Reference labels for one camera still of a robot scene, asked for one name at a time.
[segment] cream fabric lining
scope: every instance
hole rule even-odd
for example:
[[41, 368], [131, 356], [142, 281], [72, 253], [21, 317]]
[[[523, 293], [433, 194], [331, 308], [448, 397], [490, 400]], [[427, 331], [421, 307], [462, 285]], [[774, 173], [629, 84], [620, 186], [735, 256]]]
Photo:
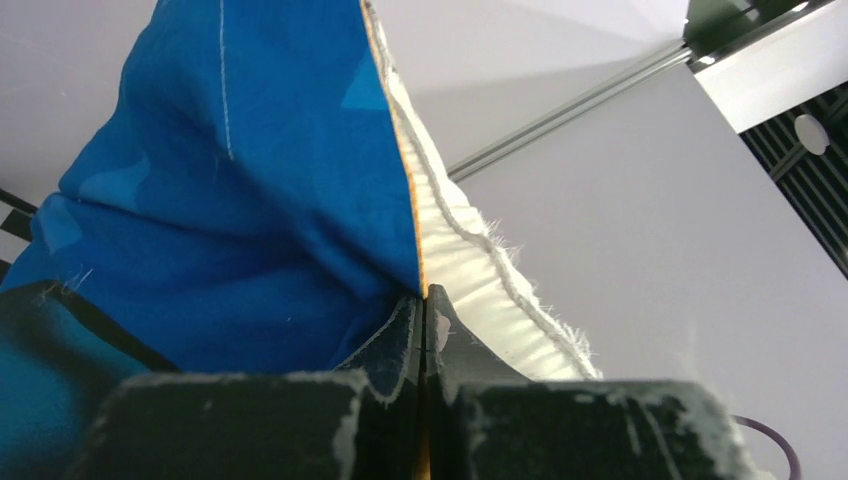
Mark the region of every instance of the cream fabric lining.
[[365, 0], [362, 8], [410, 181], [422, 282], [444, 286], [463, 324], [526, 377], [600, 378], [582, 333], [545, 312], [480, 212], [448, 178], [395, 70], [373, 6]]

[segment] yellow trim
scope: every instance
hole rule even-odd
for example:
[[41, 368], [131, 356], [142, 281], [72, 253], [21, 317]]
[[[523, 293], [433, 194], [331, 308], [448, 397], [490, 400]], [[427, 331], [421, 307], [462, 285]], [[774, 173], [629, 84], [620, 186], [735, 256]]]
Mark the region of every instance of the yellow trim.
[[403, 162], [403, 170], [406, 172], [406, 181], [409, 185], [409, 197], [412, 202], [412, 219], [415, 222], [415, 245], [418, 250], [418, 280], [421, 284], [421, 295], [424, 298], [427, 298], [427, 290], [429, 289], [430, 284], [427, 282], [427, 272], [424, 270], [424, 252], [421, 247], [421, 223], [418, 219], [418, 188], [415, 184], [415, 178], [412, 175], [412, 167], [410, 167], [409, 165], [409, 161], [406, 158], [406, 152], [403, 148], [403, 144], [400, 137], [402, 133], [398, 132], [400, 120], [398, 119], [397, 111], [395, 110], [395, 106], [391, 101], [389, 89], [386, 86], [385, 79], [383, 78], [383, 75], [381, 73], [383, 72], [383, 68], [385, 67], [385, 65], [383, 65], [383, 58], [380, 55], [380, 51], [374, 45], [374, 27], [371, 25], [366, 1], [367, 0], [360, 0], [359, 7], [362, 10], [362, 18], [365, 22], [365, 30], [368, 33], [368, 46], [371, 49], [371, 56], [374, 57], [374, 62], [377, 64], [378, 76], [380, 77], [380, 86], [383, 88], [383, 95], [385, 95], [386, 100], [389, 104], [389, 112], [392, 116], [392, 126], [395, 130], [395, 142], [397, 142], [398, 144], [398, 151], [400, 152], [401, 162]]

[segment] black vent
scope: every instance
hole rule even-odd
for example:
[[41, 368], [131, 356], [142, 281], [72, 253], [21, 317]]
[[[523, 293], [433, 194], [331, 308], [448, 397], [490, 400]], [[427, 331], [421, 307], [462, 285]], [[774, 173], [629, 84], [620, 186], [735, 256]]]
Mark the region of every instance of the black vent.
[[[807, 114], [827, 130], [823, 155], [807, 151], [795, 119]], [[742, 140], [848, 277], [848, 83], [742, 133]]]

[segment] cable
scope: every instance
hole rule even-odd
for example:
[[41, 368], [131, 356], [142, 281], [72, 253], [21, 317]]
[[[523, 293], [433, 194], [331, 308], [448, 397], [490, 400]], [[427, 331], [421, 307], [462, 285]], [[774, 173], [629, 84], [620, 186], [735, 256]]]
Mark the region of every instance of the cable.
[[792, 448], [792, 445], [790, 445], [785, 438], [783, 438], [783, 435], [777, 433], [777, 431], [768, 425], [748, 417], [733, 415], [733, 420], [735, 420], [739, 425], [756, 430], [774, 441], [774, 443], [783, 450], [783, 453], [786, 455], [786, 460], [789, 462], [789, 480], [802, 480], [801, 461], [798, 459], [798, 454], [795, 453], [795, 449]]

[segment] blue cloth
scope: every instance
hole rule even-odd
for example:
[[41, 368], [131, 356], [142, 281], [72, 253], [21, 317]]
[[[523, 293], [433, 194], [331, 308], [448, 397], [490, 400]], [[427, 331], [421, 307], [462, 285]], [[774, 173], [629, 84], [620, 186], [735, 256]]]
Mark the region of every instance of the blue cloth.
[[182, 370], [340, 363], [420, 293], [359, 2], [160, 1], [32, 230], [3, 290], [58, 279]]

